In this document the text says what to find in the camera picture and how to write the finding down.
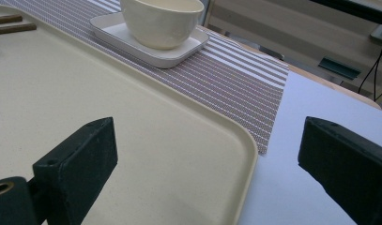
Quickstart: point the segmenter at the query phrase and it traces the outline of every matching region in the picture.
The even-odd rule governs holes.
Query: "brown chopstick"
[[[11,26],[1,26],[0,35],[21,32],[21,31],[30,31],[36,30],[37,27],[34,23],[20,24],[20,25],[11,25]]]
[[[0,17],[0,24],[21,22],[22,20],[23,20],[23,18],[21,15],[1,16]]]

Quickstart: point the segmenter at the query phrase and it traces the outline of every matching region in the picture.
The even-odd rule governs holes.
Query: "striped placemat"
[[[234,119],[252,134],[260,153],[266,153],[287,65],[208,32],[210,41],[203,50],[174,68],[159,69],[93,34],[89,20],[119,11],[119,0],[0,0],[0,5],[26,11]]]

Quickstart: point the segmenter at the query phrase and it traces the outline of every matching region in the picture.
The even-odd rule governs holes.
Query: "tray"
[[[113,57],[14,8],[37,31],[0,36],[0,179],[112,116],[118,164],[84,224],[236,224],[252,136]]]
[[[130,34],[121,12],[95,17],[90,23],[97,38],[156,68],[175,67],[203,49],[209,39],[208,34],[196,28],[182,45],[172,50],[155,50],[140,44]]]

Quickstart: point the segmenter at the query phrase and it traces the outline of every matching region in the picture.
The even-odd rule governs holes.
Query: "wire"
[[[380,62],[380,59],[381,59],[381,56],[382,56],[382,46],[381,46],[381,51],[380,51],[380,55],[378,56],[377,60],[375,60],[375,63],[374,65],[372,66],[372,68],[369,70],[369,72],[367,73],[366,77],[363,79],[362,83],[360,84],[360,87],[358,89],[358,93],[360,93],[360,89],[362,88],[363,84],[366,82],[367,78],[370,76],[370,74],[372,73],[373,69],[375,69],[375,72],[374,72],[374,90],[375,90],[375,79],[376,79],[376,72],[377,72],[377,69],[378,69],[378,64]]]

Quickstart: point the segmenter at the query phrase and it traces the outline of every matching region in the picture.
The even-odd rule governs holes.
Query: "wall socket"
[[[370,36],[372,36],[372,38],[376,38],[382,41],[382,25],[378,25]]]

